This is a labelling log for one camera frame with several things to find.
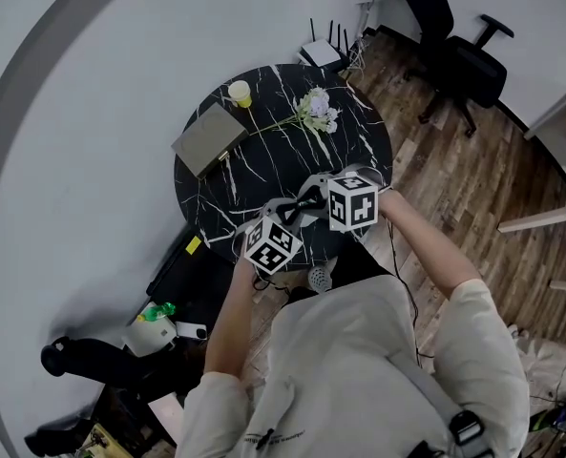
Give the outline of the pink flat box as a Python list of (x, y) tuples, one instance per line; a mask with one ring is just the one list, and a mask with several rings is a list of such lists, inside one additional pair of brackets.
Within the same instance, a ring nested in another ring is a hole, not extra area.
[(175, 392), (169, 393), (148, 404), (164, 430), (172, 438), (175, 445), (181, 437), (184, 409)]

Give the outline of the white square box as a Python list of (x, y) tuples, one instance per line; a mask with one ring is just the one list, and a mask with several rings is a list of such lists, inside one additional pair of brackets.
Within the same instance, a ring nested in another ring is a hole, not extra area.
[(154, 322), (134, 321), (124, 329), (121, 339), (137, 357), (144, 357), (160, 351), (176, 336), (175, 325), (162, 318)]

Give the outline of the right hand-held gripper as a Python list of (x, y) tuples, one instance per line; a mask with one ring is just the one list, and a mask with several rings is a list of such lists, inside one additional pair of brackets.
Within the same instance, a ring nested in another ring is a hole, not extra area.
[(369, 227), (378, 220), (378, 196), (388, 187), (378, 170), (363, 165), (351, 165), (336, 176), (311, 175), (300, 188), (297, 201), (327, 203), (306, 205), (301, 228), (320, 219), (338, 232)]

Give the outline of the person's white shirt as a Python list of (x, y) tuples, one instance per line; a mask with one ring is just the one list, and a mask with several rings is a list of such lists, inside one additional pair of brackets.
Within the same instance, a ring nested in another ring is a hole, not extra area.
[(430, 401), (438, 392), (478, 416), (494, 458), (516, 458), (528, 434), (529, 388), (487, 285), (466, 281), (453, 291), (427, 372), (395, 280), (399, 302), (284, 307), (258, 401), (236, 377), (204, 374), (186, 397), (176, 458), (408, 458), (423, 442), (451, 452), (450, 420)]

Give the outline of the artificial flower bunch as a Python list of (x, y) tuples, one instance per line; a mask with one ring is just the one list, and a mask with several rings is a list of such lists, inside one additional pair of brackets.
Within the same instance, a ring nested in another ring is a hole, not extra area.
[(325, 89), (310, 89), (300, 100), (293, 99), (292, 114), (284, 119), (275, 120), (271, 125), (258, 128), (255, 134), (281, 128), (283, 125), (294, 125), (307, 129), (313, 135), (319, 133), (334, 134), (338, 129), (337, 119), (340, 110), (329, 105), (329, 94)]

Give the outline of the round black marble table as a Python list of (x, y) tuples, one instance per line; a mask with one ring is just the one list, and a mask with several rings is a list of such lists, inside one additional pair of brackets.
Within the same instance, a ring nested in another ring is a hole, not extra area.
[[(212, 105), (222, 106), (249, 133), (205, 178), (196, 178), (180, 159), (174, 179), (181, 212), (203, 243), (234, 262), (235, 231), (272, 198), (294, 198), (313, 174), (339, 172), (352, 164), (377, 169), (392, 179), (392, 148), (377, 108), (355, 86), (335, 73), (299, 64), (259, 67), (240, 74), (253, 103), (242, 109), (227, 101), (227, 87), (211, 92), (193, 112), (197, 119)], [(339, 112), (335, 133), (312, 132), (286, 123), (313, 88), (329, 95)]]

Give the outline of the person's right forearm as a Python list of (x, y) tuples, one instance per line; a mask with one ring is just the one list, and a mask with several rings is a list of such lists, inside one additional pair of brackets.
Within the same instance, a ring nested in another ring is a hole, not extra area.
[(379, 195), (379, 212), (411, 247), (430, 280), (447, 298), (480, 275), (470, 260), (442, 232), (427, 222), (397, 191)]

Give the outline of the green plastic bottle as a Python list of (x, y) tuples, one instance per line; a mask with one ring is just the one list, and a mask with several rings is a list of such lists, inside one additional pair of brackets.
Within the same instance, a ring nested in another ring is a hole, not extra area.
[(173, 316), (177, 311), (174, 304), (170, 302), (165, 302), (163, 304), (152, 304), (149, 303), (146, 308), (142, 310), (140, 314), (136, 316), (139, 322), (152, 323), (163, 318)]

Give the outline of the person's black trousers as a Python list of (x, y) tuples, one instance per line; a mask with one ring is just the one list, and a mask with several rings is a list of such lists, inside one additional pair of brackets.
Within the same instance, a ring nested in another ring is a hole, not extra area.
[(343, 247), (330, 277), (331, 288), (324, 293), (317, 293), (315, 288), (294, 288), (284, 307), (318, 303), (391, 303), (403, 299), (399, 283), (371, 256), (363, 244), (356, 241)]

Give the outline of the black harness buckle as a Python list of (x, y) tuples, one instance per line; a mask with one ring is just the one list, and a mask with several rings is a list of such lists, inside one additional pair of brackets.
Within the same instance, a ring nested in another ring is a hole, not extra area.
[(452, 416), (449, 430), (454, 442), (458, 446), (464, 447), (482, 436), (484, 425), (472, 411), (461, 410)]

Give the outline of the grey flat box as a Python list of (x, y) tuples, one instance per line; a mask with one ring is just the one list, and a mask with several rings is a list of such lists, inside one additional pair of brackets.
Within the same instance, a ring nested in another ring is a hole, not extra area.
[(172, 149), (196, 178), (204, 179), (247, 136), (244, 126), (214, 103), (186, 128)]

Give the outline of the black cabinet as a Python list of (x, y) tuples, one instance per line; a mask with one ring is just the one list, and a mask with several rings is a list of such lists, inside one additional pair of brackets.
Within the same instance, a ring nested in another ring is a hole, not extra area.
[(234, 264), (206, 246), (197, 231), (183, 228), (149, 283), (146, 294), (155, 304), (176, 307), (174, 322), (214, 327), (229, 289)]

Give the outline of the person's grey clog shoe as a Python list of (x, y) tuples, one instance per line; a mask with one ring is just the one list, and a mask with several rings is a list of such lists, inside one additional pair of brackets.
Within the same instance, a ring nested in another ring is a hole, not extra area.
[(307, 273), (309, 288), (316, 293), (324, 293), (332, 289), (333, 281), (330, 271), (325, 265), (315, 265)]

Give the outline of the small white device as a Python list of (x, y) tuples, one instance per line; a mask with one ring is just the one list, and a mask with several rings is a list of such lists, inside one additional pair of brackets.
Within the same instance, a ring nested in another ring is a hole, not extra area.
[(208, 339), (208, 331), (205, 324), (176, 322), (177, 336), (184, 339), (195, 341), (206, 341)]

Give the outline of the black office chair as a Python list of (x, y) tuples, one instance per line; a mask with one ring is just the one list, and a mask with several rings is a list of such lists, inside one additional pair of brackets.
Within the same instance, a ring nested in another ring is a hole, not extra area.
[(513, 38), (514, 32), (498, 20), (482, 14), (485, 23), (482, 33), (473, 42), (453, 35), (454, 19), (448, 0), (406, 0), (420, 28), (418, 57), (423, 67), (410, 69), (404, 78), (419, 77), (434, 89), (434, 96), (425, 110), (418, 115), (422, 124), (445, 100), (465, 117), (471, 137), (477, 130), (467, 102), (488, 109), (496, 104), (507, 79), (507, 69), (484, 46), (498, 32)]
[(60, 337), (41, 350), (41, 364), (54, 377), (74, 375), (104, 385), (94, 406), (40, 426), (24, 438), (38, 458), (75, 453), (95, 424), (102, 425), (133, 458), (140, 458), (173, 433), (149, 404), (171, 393), (182, 404), (204, 369), (205, 346), (177, 343), (147, 356), (96, 339)]

